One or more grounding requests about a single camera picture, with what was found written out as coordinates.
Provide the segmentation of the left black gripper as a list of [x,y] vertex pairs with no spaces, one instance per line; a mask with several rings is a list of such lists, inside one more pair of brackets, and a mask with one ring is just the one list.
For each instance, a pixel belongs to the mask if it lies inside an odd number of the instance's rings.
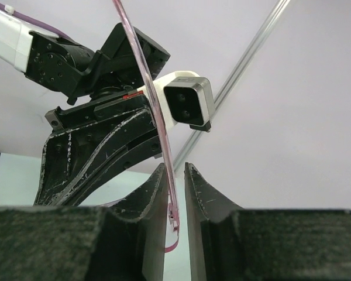
[[43,147],[34,204],[80,205],[115,176],[159,154],[149,108],[143,92],[129,92],[47,112],[52,133]]

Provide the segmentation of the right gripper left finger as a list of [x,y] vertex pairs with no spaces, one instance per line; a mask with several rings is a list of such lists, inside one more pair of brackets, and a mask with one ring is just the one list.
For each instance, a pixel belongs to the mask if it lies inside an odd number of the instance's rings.
[[164,164],[111,207],[0,207],[0,280],[162,280]]

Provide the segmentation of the left aluminium frame post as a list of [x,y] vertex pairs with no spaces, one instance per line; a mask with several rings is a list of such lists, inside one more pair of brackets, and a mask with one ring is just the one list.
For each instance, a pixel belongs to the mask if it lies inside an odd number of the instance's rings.
[[[223,83],[219,92],[215,97],[216,110],[219,111],[222,108],[223,103],[232,92],[236,84],[243,77],[245,71],[250,66],[257,52],[264,45],[265,41],[268,39],[282,14],[286,8],[291,3],[291,0],[279,0],[273,6],[267,18],[262,23],[261,27],[256,32],[253,39],[250,41],[249,45],[243,52],[242,56],[236,63],[236,66],[228,75],[227,79]],[[194,131],[191,133],[190,137],[185,142],[184,146],[181,148],[179,154],[175,157],[174,168],[175,172],[180,172],[183,168],[184,162],[187,160],[187,157],[190,155],[192,150],[196,147],[198,141],[200,140],[203,132]]]

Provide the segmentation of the pink frame purple sunglasses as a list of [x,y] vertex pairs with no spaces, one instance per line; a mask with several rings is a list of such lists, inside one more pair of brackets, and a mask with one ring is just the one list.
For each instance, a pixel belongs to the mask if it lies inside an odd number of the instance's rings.
[[180,232],[180,218],[179,218],[179,207],[176,192],[176,179],[173,166],[173,158],[171,155],[171,149],[166,129],[166,123],[164,120],[163,113],[161,111],[161,105],[157,97],[157,92],[153,83],[153,79],[150,74],[149,67],[147,65],[142,47],[140,46],[139,39],[137,37],[136,31],[131,24],[129,17],[121,3],[120,0],[113,0],[115,9],[120,17],[123,29],[128,38],[129,44],[132,48],[135,60],[137,62],[142,80],[146,87],[148,93],[149,103],[152,109],[154,122],[156,124],[156,129],[159,135],[159,141],[161,146],[161,151],[164,160],[164,166],[166,170],[167,177],[167,189],[170,197],[170,205],[168,207],[168,217],[170,225],[172,226],[173,232],[179,236]]

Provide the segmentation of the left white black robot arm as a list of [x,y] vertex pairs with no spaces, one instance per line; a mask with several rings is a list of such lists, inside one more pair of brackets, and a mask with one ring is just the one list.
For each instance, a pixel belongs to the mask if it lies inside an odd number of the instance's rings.
[[46,114],[35,205],[79,205],[98,187],[161,153],[146,87],[124,28],[93,51],[0,3],[0,58],[70,108]]

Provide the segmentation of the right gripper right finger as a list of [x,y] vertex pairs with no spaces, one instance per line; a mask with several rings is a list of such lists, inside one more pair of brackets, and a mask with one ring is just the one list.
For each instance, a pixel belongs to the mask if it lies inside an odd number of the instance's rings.
[[192,280],[351,280],[351,210],[244,209],[185,164]]

